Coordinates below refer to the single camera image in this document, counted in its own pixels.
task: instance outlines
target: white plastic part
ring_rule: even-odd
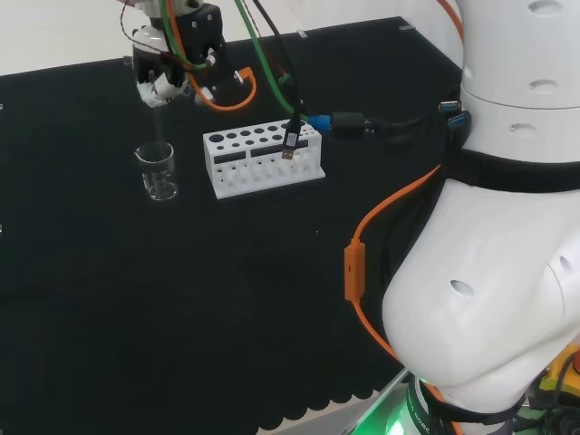
[[[465,25],[467,92],[529,109],[580,107],[580,2],[457,3]]]
[[[216,102],[216,98],[214,97],[214,94],[211,93],[211,91],[209,90],[209,88],[207,86],[204,86],[203,88],[201,88],[201,93],[203,93],[203,95],[211,102]],[[198,93],[196,93],[195,96],[195,102],[198,106],[203,107],[205,106],[205,102],[203,101],[203,99],[199,96]]]
[[[288,121],[269,122],[203,136],[206,167],[216,197],[228,198],[325,177],[322,136],[305,124],[294,158],[282,159]]]
[[[580,161],[580,2],[458,0],[465,146],[538,163]]]
[[[483,101],[464,90],[461,100],[472,115],[466,150],[542,163],[580,161],[580,108],[522,109]]]
[[[146,25],[135,32],[133,41],[133,46],[143,52],[160,55],[160,52],[166,53],[169,51],[165,35],[152,25]]]
[[[216,64],[216,51],[209,47],[208,49],[208,57],[206,57],[206,65],[212,67]]]
[[[143,102],[149,107],[159,107],[182,94],[187,85],[184,81],[183,85],[177,88],[168,82],[167,76],[163,73],[155,83],[137,83],[137,90]]]
[[[382,313],[401,362],[446,401],[510,408],[580,333],[580,191],[448,180]],[[493,431],[463,426],[467,435]]]
[[[175,15],[182,16],[197,11],[204,4],[204,0],[198,0],[199,7],[189,7],[188,0],[170,0],[174,4]],[[161,18],[160,0],[129,0],[129,5],[140,9],[149,18]]]

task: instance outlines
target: orange cable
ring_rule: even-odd
[[[434,170],[429,172],[424,177],[413,181],[410,185],[400,189],[399,191],[395,192],[394,194],[390,195],[386,198],[381,204],[377,207],[373,208],[370,213],[368,213],[359,226],[356,228],[356,232],[354,233],[353,241],[351,244],[344,250],[344,292],[346,299],[351,301],[354,306],[354,311],[356,311],[359,319],[361,320],[362,325],[365,327],[367,332],[372,336],[372,338],[381,345],[381,347],[395,360],[399,361],[397,354],[392,349],[392,347],[381,337],[379,333],[375,331],[372,327],[369,320],[364,315],[364,311],[361,308],[361,297],[364,294],[364,244],[361,243],[361,235],[366,228],[366,226],[374,219],[376,216],[384,211],[388,206],[392,203],[397,201],[398,199],[412,193],[413,191],[420,188],[427,180],[429,180],[438,170],[440,169],[440,165],[437,166]],[[427,389],[433,394],[433,397],[438,401],[444,402],[443,396],[441,393],[432,385],[428,385],[425,383]],[[451,423],[453,425],[453,429],[457,435],[463,435],[463,430],[461,429],[459,423],[453,421]]]
[[[381,204],[379,204],[377,207],[373,208],[369,212],[369,214],[367,214],[364,217],[364,219],[361,221],[359,226],[356,228],[356,231],[354,232],[353,240],[360,240],[361,234],[363,233],[365,227],[369,224],[369,222],[371,222],[374,218],[376,218],[376,216],[379,213],[381,213],[383,210],[385,210],[393,202],[404,197],[405,195],[410,194],[413,190],[416,190],[417,188],[422,186],[425,183],[425,181],[427,181],[439,169],[440,169],[440,165],[437,168],[435,168],[434,170],[432,170],[429,174],[425,175],[424,177],[421,177],[420,179],[413,181],[409,186],[406,186],[406,187],[402,188],[401,190],[399,190],[398,192],[395,192],[394,194],[390,195]]]
[[[449,18],[451,18],[451,21],[455,24],[455,28],[457,29],[459,37],[463,42],[463,23],[461,22],[461,18],[459,18],[459,15],[457,15],[455,9],[451,7],[447,0],[437,0],[437,3],[439,3],[443,9],[445,9],[445,12],[447,12],[447,15],[449,15]]]
[[[181,36],[179,35],[178,24],[175,21],[175,10],[173,9],[173,0],[169,0],[167,2],[167,10],[168,10],[168,15],[169,15],[169,21],[171,22],[171,29],[173,30],[173,34],[175,35],[175,39],[178,43],[179,49],[184,53],[185,49],[183,48]],[[203,91],[201,91],[201,88],[199,87],[198,83],[196,82],[195,77],[193,76],[193,74],[191,72],[188,74],[188,77],[189,77],[189,82],[191,83],[191,86],[193,86],[193,89],[195,90],[196,94],[199,95],[199,98],[201,98],[201,100],[203,100],[203,102],[209,108],[211,108],[215,111],[237,111],[239,109],[242,109],[243,107],[246,107],[252,100],[254,100],[254,97],[256,96],[256,91],[257,91],[256,77],[254,77],[254,73],[252,72],[252,69],[250,67],[247,67],[247,68],[244,68],[243,70],[241,70],[239,73],[243,79],[249,79],[249,81],[252,83],[252,92],[249,94],[249,96],[245,100],[243,100],[242,102],[240,102],[239,104],[236,104],[234,106],[219,106],[219,105],[215,104],[208,97],[206,97],[206,95],[203,93]]]

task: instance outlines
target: black table mat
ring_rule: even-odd
[[[405,24],[286,36],[308,110],[433,112],[459,70]],[[325,139],[325,180],[216,201],[202,133],[285,117],[251,43],[229,46],[256,72],[257,99],[236,114],[186,98],[166,110],[180,193],[161,205],[132,153],[154,130],[130,66],[0,77],[5,435],[250,435],[369,397],[400,369],[343,300],[343,249],[367,211],[437,164],[436,141],[393,152]],[[370,287],[382,331],[383,290]]]

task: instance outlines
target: black strap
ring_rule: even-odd
[[[526,400],[526,397],[524,396],[508,410],[496,412],[493,414],[483,414],[480,412],[463,410],[457,406],[443,403],[442,401],[437,400],[427,389],[427,387],[425,387],[423,382],[420,382],[420,390],[430,410],[434,411],[441,418],[460,423],[480,423],[486,426],[491,426],[493,424],[499,424],[514,419],[524,404],[524,401]]]
[[[470,186],[522,193],[556,193],[580,189],[580,163],[529,163],[449,150],[442,162],[447,178]]]
[[[415,427],[419,430],[420,435],[430,435],[430,417],[419,400],[419,395],[415,389],[416,378],[411,376],[407,385],[407,409],[411,419],[415,423]]]

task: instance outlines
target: test tube rack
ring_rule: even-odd
[[[223,130],[203,136],[206,167],[218,199],[325,177],[322,136],[302,122],[294,158],[282,159],[286,121]]]

